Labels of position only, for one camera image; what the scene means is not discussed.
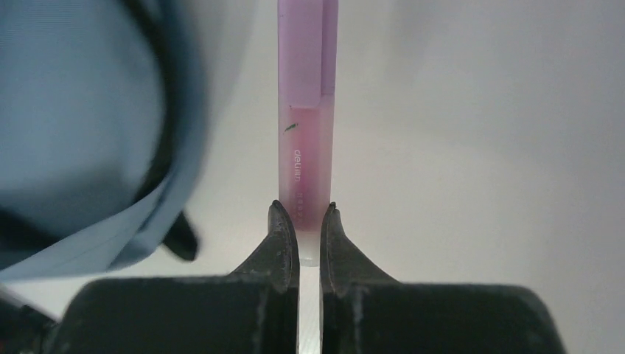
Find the pink eraser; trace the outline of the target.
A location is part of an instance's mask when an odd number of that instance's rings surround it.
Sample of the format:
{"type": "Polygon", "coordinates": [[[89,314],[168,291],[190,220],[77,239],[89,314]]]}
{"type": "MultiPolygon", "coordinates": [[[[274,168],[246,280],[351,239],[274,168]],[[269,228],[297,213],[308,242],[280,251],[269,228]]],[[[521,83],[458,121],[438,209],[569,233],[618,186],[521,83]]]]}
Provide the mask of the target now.
{"type": "Polygon", "coordinates": [[[338,0],[279,1],[279,200],[304,266],[319,264],[330,203],[338,0]]]}

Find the blue student backpack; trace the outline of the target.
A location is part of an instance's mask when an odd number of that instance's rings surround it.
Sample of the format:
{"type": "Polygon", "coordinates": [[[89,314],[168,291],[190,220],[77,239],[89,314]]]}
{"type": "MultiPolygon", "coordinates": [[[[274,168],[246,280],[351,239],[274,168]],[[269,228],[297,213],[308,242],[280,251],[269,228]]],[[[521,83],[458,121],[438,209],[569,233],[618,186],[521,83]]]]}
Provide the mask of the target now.
{"type": "Polygon", "coordinates": [[[3,1],[1,281],[150,256],[199,174],[205,82],[185,1],[3,1]]]}

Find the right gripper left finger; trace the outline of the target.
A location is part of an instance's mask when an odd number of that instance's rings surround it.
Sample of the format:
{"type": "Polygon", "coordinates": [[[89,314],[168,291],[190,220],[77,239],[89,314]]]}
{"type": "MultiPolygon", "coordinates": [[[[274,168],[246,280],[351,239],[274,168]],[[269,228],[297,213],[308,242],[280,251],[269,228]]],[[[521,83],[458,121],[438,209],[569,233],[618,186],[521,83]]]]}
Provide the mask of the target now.
{"type": "Polygon", "coordinates": [[[103,278],[85,285],[53,353],[294,353],[298,245],[281,203],[268,233],[230,274],[103,278]]]}

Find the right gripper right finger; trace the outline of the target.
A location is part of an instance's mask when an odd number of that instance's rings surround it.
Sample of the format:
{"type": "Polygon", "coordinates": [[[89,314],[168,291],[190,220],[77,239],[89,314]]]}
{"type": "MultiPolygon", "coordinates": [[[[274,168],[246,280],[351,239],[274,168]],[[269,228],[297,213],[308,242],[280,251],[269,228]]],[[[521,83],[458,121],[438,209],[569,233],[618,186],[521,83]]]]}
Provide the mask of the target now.
{"type": "Polygon", "coordinates": [[[400,282],[347,237],[330,204],[321,227],[323,353],[564,353],[547,307],[518,285],[400,282]]]}

